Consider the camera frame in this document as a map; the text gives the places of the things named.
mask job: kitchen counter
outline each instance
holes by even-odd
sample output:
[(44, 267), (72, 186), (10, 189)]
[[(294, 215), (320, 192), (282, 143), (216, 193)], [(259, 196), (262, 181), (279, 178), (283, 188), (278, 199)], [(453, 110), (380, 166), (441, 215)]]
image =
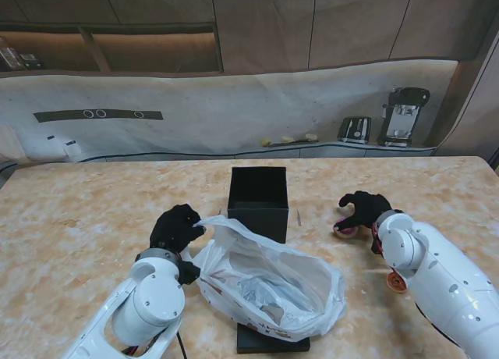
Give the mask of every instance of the kitchen counter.
[[(480, 158), (333, 158), (48, 164), (18, 170), (0, 190), (0, 357), (61, 357), (149, 243), (160, 214), (189, 203), (202, 217), (227, 207), (232, 166), (282, 165), (288, 241), (340, 268), (347, 313), (300, 358), (460, 358), (388, 289), (370, 231), (332, 235), (338, 200), (367, 190), (436, 226), (499, 285), (499, 177)], [(213, 228), (191, 244), (195, 254)], [(236, 357), (236, 326), (184, 286), (180, 329), (189, 359)], [(164, 357), (181, 358), (176, 341)]]

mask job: wooden wall panel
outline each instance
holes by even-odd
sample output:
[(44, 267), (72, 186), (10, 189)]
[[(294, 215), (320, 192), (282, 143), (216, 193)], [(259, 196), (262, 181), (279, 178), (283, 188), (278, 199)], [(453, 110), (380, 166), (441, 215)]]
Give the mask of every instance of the wooden wall panel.
[(310, 68), (387, 59), (409, 0), (316, 0)]
[(391, 57), (475, 56), (499, 0), (411, 0)]
[(122, 23), (212, 22), (211, 0), (110, 0)]
[(480, 80), (480, 71), (484, 69), (484, 63), (490, 53), (490, 47), (494, 45), (498, 31), (499, 12), (496, 13), (476, 57), (458, 64), (425, 145), (437, 146), (453, 128), (466, 99), (472, 95), (475, 82)]
[(30, 22), (117, 23), (108, 0), (16, 0)]
[(499, 148), (499, 34), (462, 117), (436, 155), (475, 155), (488, 161)]
[(308, 66), (313, 0), (214, 0), (226, 73)]
[(0, 21), (27, 21), (14, 0), (0, 0)]

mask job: white wall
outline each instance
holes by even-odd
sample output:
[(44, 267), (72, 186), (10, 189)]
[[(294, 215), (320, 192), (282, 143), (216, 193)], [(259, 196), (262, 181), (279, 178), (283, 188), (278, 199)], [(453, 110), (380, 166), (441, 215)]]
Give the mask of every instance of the white wall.
[[(28, 158), (152, 151), (230, 153), (315, 133), (335, 140), (346, 116), (371, 116), (371, 141), (393, 87), (431, 98), (413, 137), (426, 138), (457, 62), (381, 62), (301, 73), (208, 78), (25, 76), (0, 79), (0, 125), (15, 130)], [(161, 111), (165, 120), (85, 119), (38, 123), (34, 112), (69, 109)], [(65, 143), (75, 140), (76, 144)]]

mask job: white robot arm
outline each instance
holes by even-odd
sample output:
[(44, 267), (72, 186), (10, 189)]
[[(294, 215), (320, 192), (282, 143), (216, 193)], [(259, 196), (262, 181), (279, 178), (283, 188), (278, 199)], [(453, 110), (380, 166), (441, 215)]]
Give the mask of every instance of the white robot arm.
[(499, 358), (499, 296), (487, 276), (425, 222), (386, 211), (373, 225), (416, 306), (472, 359)]
[(177, 255), (161, 248), (141, 252), (130, 278), (111, 293), (63, 358), (128, 357), (105, 338), (104, 327), (110, 318), (113, 333), (126, 346), (138, 347), (157, 337), (142, 358), (161, 357), (179, 330), (186, 302), (177, 262)]

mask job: black strip on wall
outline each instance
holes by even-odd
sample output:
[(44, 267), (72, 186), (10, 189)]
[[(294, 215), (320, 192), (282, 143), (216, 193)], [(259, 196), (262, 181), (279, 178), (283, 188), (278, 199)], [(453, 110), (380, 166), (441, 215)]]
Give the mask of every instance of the black strip on wall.
[(34, 113), (39, 123), (67, 119), (163, 119), (159, 111), (126, 111), (123, 109), (80, 109)]

